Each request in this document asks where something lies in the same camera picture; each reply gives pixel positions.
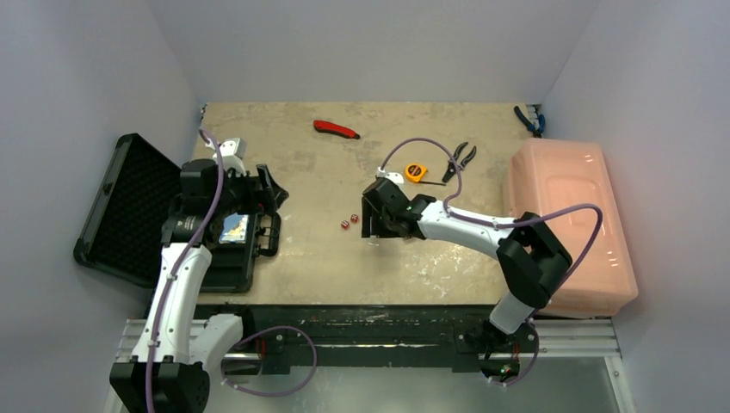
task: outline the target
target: beige tabletop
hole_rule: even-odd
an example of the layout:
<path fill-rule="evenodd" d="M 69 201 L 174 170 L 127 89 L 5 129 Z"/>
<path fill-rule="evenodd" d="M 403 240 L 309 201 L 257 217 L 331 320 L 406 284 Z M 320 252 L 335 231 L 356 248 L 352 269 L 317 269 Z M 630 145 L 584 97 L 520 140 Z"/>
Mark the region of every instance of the beige tabletop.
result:
<path fill-rule="evenodd" d="M 361 214 L 361 193 L 383 157 L 411 137 L 436 139 L 451 151 L 468 141 L 478 148 L 463 172 L 462 195 L 451 205 L 502 215 L 501 182 L 510 157 L 529 133 L 513 104 L 414 102 L 210 103 L 203 125 L 218 140 L 248 143 L 244 163 L 255 172 L 266 163 L 289 192 L 278 256 L 259 257 L 248 293 L 201 294 L 199 304 L 494 304 L 506 285 L 491 258 L 459 245 L 411 239 L 363 239 L 360 224 L 340 222 Z M 317 133 L 315 119 L 350 127 L 360 140 Z M 210 157 L 199 140 L 194 157 Z M 403 173 L 421 163 L 426 179 L 440 181 L 446 155 L 412 143 L 387 169 Z M 443 199 L 456 190 L 407 182 L 405 193 Z"/>

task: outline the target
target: pink plastic container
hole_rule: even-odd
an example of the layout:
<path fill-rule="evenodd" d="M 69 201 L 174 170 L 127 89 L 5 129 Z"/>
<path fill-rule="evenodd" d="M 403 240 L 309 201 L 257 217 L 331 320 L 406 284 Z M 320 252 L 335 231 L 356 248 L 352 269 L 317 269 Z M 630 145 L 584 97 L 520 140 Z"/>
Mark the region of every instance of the pink plastic container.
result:
<path fill-rule="evenodd" d="M 542 312 L 563 317 L 613 316 L 638 290 L 603 153 L 597 144 L 530 139 L 511 159 L 503 186 L 505 211 L 545 215 L 591 202 L 603 228 L 583 263 Z M 547 222 L 573 260 L 585 247 L 596 213 L 578 211 Z"/>

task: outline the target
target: open black case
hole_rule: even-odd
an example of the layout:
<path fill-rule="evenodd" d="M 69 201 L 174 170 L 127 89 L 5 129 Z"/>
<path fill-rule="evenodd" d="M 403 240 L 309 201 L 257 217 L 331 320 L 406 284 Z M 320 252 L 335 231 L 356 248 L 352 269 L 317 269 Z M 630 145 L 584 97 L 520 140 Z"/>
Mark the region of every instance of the open black case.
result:
<path fill-rule="evenodd" d="M 180 167 L 137 133 L 122 136 L 74 246 L 74 258 L 85 267 L 154 288 L 163 224 L 170 202 L 180 193 Z M 262 226 L 263 221 L 270 221 L 269 226 Z M 252 214 L 245 225 L 242 242 L 221 243 L 212 251 L 203 293 L 247 292 L 255 259 L 278 251 L 278 214 Z M 268 238 L 265 248 L 259 244 L 260 237 Z"/>

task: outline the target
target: floor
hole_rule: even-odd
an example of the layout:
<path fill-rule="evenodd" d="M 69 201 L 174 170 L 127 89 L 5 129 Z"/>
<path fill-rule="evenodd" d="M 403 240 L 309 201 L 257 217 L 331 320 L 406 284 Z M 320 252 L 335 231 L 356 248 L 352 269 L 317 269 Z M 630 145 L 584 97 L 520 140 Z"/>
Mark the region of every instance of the floor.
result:
<path fill-rule="evenodd" d="M 360 226 L 340 222 L 361 214 L 361 193 L 374 180 L 383 157 L 411 137 L 436 139 L 450 150 L 468 141 L 478 147 L 463 172 L 462 195 L 451 205 L 502 215 L 501 181 L 506 164 L 529 133 L 514 104 L 415 102 L 237 102 L 209 103 L 203 126 L 218 140 L 240 137 L 244 163 L 266 163 L 289 193 L 279 213 L 279 255 L 257 259 L 248 293 L 201 294 L 199 304 L 495 304 L 506 285 L 491 258 L 459 245 L 417 239 L 363 239 Z M 316 119 L 350 127 L 360 140 L 317 133 Z M 194 157 L 210 157 L 202 143 Z M 447 158 L 438 148 L 413 143 L 398 151 L 387 169 L 403 173 L 408 163 L 429 169 L 440 181 Z M 409 197 L 438 199 L 456 190 L 407 182 Z"/>

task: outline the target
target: tape measure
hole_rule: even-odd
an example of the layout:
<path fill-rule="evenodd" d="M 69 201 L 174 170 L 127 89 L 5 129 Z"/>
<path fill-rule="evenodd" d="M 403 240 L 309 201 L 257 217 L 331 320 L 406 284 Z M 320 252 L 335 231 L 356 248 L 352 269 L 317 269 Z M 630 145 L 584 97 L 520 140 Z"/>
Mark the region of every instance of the tape measure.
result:
<path fill-rule="evenodd" d="M 421 181 L 426 175 L 426 172 L 428 172 L 428 169 L 425 166 L 418 163 L 409 163 L 405 166 L 405 179 L 413 183 L 428 183 L 430 185 L 446 186 L 445 183 L 441 182 Z"/>

